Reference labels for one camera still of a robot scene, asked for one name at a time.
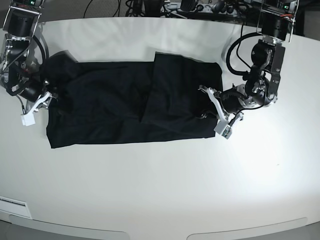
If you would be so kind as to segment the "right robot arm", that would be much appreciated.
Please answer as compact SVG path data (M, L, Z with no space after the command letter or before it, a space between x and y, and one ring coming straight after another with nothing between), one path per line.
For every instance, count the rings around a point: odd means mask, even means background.
M34 112L48 109L53 98L49 82L27 64L32 44L39 48L42 63L47 60L45 48L35 35L44 4L44 0L12 0L2 26L5 34L0 52L0 85L19 99L24 114L32 107Z

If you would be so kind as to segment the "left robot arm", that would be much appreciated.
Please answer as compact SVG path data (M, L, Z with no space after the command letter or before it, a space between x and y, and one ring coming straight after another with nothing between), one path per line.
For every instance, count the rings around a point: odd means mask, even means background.
M211 106L201 113L205 118L214 114L220 121L230 124L243 117L245 110L267 107L277 101L281 81L281 69L285 56L283 42L291 38L299 9L298 0L263 0L257 9L256 30L240 36L228 48L225 63L229 72L242 77L244 84L224 91L200 87L211 97ZM251 50L252 66L248 71L235 70L231 65L231 54L236 47L249 38L259 37Z

